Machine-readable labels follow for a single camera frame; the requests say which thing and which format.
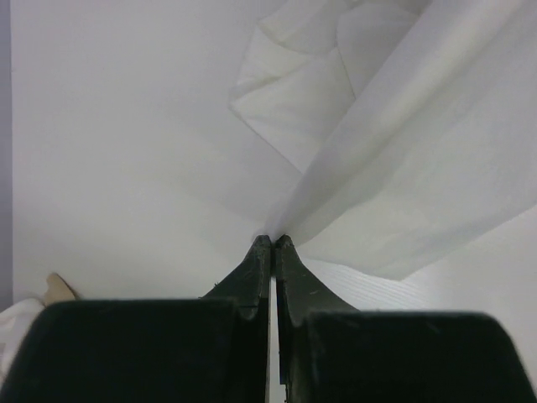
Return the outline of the white floral print t-shirt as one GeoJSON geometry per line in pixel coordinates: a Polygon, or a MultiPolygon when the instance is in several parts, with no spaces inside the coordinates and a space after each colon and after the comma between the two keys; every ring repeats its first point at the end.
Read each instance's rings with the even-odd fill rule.
{"type": "Polygon", "coordinates": [[[230,108],[299,172],[264,224],[361,308],[508,304],[536,219],[533,1],[288,1],[230,108]]]}

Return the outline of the white t-shirts in basket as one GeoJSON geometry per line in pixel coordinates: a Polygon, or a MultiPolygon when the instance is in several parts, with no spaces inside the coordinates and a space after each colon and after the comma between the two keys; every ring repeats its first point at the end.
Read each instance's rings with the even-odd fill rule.
{"type": "Polygon", "coordinates": [[[36,317],[44,310],[41,301],[28,298],[1,312],[1,376],[5,376],[36,317]]]}

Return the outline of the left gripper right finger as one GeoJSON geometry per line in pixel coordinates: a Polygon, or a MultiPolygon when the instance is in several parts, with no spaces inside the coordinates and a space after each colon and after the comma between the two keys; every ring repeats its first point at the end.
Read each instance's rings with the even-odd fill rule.
{"type": "Polygon", "coordinates": [[[514,343],[472,311],[360,311],[274,245],[280,382],[289,402],[533,402],[514,343]]]}

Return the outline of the tan cloth in basket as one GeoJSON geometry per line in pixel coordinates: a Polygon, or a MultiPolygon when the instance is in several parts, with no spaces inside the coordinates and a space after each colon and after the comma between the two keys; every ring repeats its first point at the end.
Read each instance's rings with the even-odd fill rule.
{"type": "Polygon", "coordinates": [[[80,297],[71,287],[56,273],[51,273],[46,278],[47,291],[43,296],[45,306],[55,303],[78,301],[80,297]]]}

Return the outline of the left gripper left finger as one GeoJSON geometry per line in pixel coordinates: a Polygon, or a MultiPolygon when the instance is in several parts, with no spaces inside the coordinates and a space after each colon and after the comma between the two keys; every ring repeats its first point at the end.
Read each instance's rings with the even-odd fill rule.
{"type": "Polygon", "coordinates": [[[265,402],[271,243],[205,296],[56,303],[23,339],[4,402],[265,402]]]}

